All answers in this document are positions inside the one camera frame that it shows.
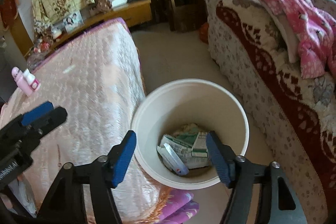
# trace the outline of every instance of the wooden cabinet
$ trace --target wooden cabinet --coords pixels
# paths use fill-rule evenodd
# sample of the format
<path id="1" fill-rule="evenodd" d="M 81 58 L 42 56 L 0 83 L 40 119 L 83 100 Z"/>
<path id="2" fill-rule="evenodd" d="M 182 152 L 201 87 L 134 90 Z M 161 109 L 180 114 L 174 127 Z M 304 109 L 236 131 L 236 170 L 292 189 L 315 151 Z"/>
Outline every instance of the wooden cabinet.
<path id="1" fill-rule="evenodd" d="M 137 0 L 119 6 L 105 14 L 98 14 L 93 17 L 89 17 L 88 19 L 84 20 L 84 24 L 82 26 L 74 29 L 71 33 L 63 35 L 59 41 L 52 44 L 51 49 L 55 49 L 57 46 L 63 44 L 67 40 L 72 39 L 72 37 L 79 32 L 82 32 L 90 26 L 96 25 L 102 21 L 121 17 L 126 22 L 128 27 L 151 21 L 152 12 L 150 4 L 151 0 Z"/>
<path id="2" fill-rule="evenodd" d="M 34 44 L 31 41 L 19 14 L 14 20 L 14 24 L 9 28 L 9 31 L 20 52 L 22 55 L 25 55 Z"/>

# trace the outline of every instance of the floor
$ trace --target floor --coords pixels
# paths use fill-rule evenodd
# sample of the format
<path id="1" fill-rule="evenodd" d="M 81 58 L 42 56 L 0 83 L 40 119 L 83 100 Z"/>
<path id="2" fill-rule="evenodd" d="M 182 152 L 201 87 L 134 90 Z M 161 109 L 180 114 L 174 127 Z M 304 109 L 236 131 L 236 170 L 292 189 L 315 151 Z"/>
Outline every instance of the floor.
<path id="1" fill-rule="evenodd" d="M 202 43 L 197 32 L 170 32 L 169 25 L 161 23 L 132 32 L 139 50 L 142 73 L 147 93 L 177 79 L 199 78 L 217 83 L 234 94 L 228 79 L 211 59 L 207 45 Z M 268 165 L 273 159 L 263 134 L 247 115 L 250 138 L 246 157 L 258 164 Z M 199 213 L 188 224 L 219 223 L 226 208 L 230 190 L 219 183 L 212 187 L 195 190 L 194 200 L 200 204 Z M 258 185 L 253 189 L 249 219 L 254 223 L 258 200 Z"/>

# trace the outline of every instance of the picture frame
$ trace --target picture frame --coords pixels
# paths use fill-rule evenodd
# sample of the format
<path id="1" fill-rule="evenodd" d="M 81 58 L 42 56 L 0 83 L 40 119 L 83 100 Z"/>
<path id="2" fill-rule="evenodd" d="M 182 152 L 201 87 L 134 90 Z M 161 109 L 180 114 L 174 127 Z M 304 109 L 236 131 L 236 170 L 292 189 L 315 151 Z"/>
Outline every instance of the picture frame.
<path id="1" fill-rule="evenodd" d="M 84 25 L 80 11 L 75 11 L 63 18 L 63 23 L 67 33 L 71 33 L 77 27 Z"/>

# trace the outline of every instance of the fleece blanket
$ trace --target fleece blanket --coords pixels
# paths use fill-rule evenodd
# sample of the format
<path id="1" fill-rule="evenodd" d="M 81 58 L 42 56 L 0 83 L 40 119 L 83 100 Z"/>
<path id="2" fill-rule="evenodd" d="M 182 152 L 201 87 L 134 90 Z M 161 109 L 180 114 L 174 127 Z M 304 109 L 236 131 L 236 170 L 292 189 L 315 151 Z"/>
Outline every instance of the fleece blanket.
<path id="1" fill-rule="evenodd" d="M 262 0 L 274 15 L 285 13 L 300 43 L 302 78 L 316 78 L 328 65 L 336 78 L 336 21 L 313 6 L 311 0 Z"/>

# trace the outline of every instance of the metal screw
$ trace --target metal screw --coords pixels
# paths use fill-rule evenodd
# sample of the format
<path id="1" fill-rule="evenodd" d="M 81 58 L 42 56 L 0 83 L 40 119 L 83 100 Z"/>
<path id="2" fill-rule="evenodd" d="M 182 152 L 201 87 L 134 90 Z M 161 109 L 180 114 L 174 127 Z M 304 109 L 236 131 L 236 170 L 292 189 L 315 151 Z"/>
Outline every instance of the metal screw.
<path id="1" fill-rule="evenodd" d="M 99 161 L 99 162 L 105 162 L 105 161 L 107 161 L 107 156 L 100 156 L 100 157 L 98 158 L 98 161 Z"/>
<path id="2" fill-rule="evenodd" d="M 19 140 L 19 141 L 14 145 L 15 148 L 20 148 L 20 147 L 21 147 L 21 143 L 22 143 L 22 141 Z"/>
<path id="3" fill-rule="evenodd" d="M 70 169 L 71 167 L 73 167 L 73 164 L 71 162 L 67 162 L 66 164 L 63 165 L 64 169 Z"/>
<path id="4" fill-rule="evenodd" d="M 271 162 L 271 165 L 274 167 L 274 168 L 280 168 L 280 164 L 276 161 L 273 161 Z"/>
<path id="5" fill-rule="evenodd" d="M 245 157 L 242 156 L 242 155 L 238 155 L 238 156 L 236 156 L 236 160 L 239 161 L 239 162 L 244 162 L 245 161 Z"/>

